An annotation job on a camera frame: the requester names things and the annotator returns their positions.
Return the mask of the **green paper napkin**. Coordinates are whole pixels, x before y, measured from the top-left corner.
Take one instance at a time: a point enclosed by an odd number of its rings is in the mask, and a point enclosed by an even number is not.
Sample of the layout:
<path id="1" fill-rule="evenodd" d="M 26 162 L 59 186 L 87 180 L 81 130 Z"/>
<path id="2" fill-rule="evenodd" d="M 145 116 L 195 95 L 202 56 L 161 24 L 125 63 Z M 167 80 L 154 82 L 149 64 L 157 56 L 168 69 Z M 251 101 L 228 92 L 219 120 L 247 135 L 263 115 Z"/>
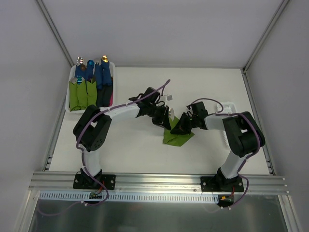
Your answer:
<path id="1" fill-rule="evenodd" d="M 164 129 L 163 144 L 181 147 L 188 142 L 195 134 L 176 135 L 171 134 L 170 130 Z"/>

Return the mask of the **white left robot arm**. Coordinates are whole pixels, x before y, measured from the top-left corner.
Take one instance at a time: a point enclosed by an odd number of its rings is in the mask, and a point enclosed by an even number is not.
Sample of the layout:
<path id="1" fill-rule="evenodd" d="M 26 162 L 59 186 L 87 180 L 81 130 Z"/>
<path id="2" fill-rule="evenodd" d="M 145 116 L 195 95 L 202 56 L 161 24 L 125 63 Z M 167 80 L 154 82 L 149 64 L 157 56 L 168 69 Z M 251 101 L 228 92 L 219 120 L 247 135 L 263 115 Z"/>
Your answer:
<path id="1" fill-rule="evenodd" d="M 100 165 L 99 149 L 104 144 L 110 126 L 128 119 L 149 116 L 156 126 L 170 130 L 173 109 L 167 105 L 171 97 L 161 96 L 151 87 L 143 94 L 129 98 L 127 103 L 105 110 L 91 105 L 84 111 L 73 129 L 76 148 L 82 153 L 82 167 L 75 175 L 74 189 L 115 188 L 116 176 L 104 174 Z"/>

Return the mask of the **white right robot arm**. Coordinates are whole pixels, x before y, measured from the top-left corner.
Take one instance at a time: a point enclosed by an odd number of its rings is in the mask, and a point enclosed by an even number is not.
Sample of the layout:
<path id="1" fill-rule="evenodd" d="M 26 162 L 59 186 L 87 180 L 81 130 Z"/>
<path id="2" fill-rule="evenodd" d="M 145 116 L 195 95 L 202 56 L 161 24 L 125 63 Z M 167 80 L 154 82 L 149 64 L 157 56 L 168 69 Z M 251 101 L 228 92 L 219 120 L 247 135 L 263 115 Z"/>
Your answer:
<path id="1" fill-rule="evenodd" d="M 171 134 L 187 135 L 193 128 L 218 130 L 226 134 L 230 148 L 224 164 L 213 177 L 200 178 L 201 190 L 216 192 L 243 192 L 243 178 L 239 172 L 246 160 L 265 145 L 265 137 L 249 112 L 209 114 L 203 102 L 194 102 L 187 106 Z"/>

